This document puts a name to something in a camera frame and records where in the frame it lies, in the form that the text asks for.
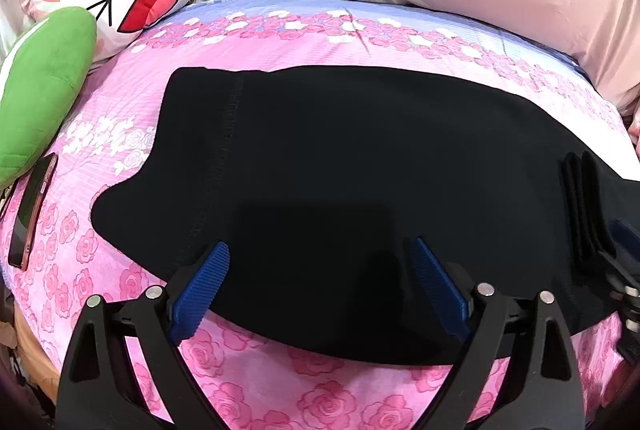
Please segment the pink floral bed sheet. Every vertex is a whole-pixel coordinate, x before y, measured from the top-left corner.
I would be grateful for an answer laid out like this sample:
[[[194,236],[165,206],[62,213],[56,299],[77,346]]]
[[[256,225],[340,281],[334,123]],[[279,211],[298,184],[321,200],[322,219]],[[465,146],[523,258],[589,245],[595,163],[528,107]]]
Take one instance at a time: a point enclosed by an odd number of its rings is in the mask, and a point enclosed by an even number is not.
[[[84,301],[137,297],[155,277],[108,245],[89,213],[148,158],[168,78],[183,66],[263,70],[382,65],[462,77],[518,94],[576,133],[620,176],[639,162],[615,107],[575,65],[483,24],[417,8],[344,0],[211,0],[146,31],[93,73],[52,151],[58,168],[26,271],[4,267],[18,356],[48,395]],[[210,314],[180,348],[235,429],[407,429],[446,368],[383,367],[274,343]]]

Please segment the black pants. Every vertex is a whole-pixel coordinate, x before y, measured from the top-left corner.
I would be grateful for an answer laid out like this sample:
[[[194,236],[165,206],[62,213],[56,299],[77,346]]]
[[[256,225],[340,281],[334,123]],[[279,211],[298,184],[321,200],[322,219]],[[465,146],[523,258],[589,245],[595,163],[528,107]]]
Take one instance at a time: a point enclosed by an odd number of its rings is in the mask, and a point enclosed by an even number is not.
[[[102,239],[161,280],[218,242],[225,321],[305,351],[442,365],[461,346],[413,271],[415,239],[500,293],[548,289],[571,332],[610,305],[579,242],[585,143],[543,109],[396,68],[178,68],[142,167],[102,192]]]

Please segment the green plush toy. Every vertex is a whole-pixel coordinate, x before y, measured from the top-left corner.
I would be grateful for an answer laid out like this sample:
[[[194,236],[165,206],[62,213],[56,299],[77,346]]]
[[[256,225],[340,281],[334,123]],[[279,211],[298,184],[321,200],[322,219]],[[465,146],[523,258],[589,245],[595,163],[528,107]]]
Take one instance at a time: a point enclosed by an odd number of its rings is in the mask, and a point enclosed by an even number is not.
[[[75,103],[96,48],[96,19],[58,9],[25,32],[1,65],[1,187],[47,150]]]

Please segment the dark smartphone with red case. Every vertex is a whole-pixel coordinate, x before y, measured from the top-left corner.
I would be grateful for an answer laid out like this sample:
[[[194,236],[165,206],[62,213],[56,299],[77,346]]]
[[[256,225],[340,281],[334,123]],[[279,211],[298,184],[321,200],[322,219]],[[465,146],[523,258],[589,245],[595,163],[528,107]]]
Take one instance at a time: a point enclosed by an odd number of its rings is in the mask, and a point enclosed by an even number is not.
[[[58,155],[48,154],[32,167],[26,181],[10,242],[8,263],[13,268],[22,271],[28,268],[38,217],[57,164]]]

